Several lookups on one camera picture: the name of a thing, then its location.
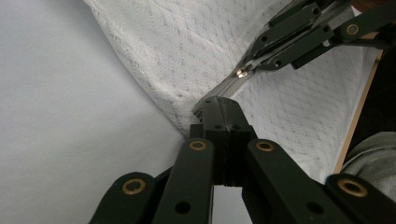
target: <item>gray cloth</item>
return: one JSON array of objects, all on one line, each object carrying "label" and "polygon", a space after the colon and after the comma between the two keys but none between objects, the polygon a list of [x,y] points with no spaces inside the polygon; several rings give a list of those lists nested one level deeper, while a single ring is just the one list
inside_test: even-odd
[{"label": "gray cloth", "polygon": [[377,133],[354,147],[342,173],[357,175],[396,202],[396,133]]}]

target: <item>textured fabric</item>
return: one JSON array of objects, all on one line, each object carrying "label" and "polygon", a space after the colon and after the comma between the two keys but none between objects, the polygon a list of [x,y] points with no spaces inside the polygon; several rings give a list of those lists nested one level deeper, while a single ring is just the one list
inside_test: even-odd
[{"label": "textured fabric", "polygon": [[[193,106],[230,74],[262,27],[289,3],[85,1],[124,65],[183,133],[198,122]],[[361,48],[341,47],[299,70],[260,71],[232,98],[259,137],[277,141],[323,181],[368,77],[362,55]]]},{"label": "textured fabric", "polygon": [[396,133],[377,133],[354,147],[343,173],[357,175],[396,202]]}]

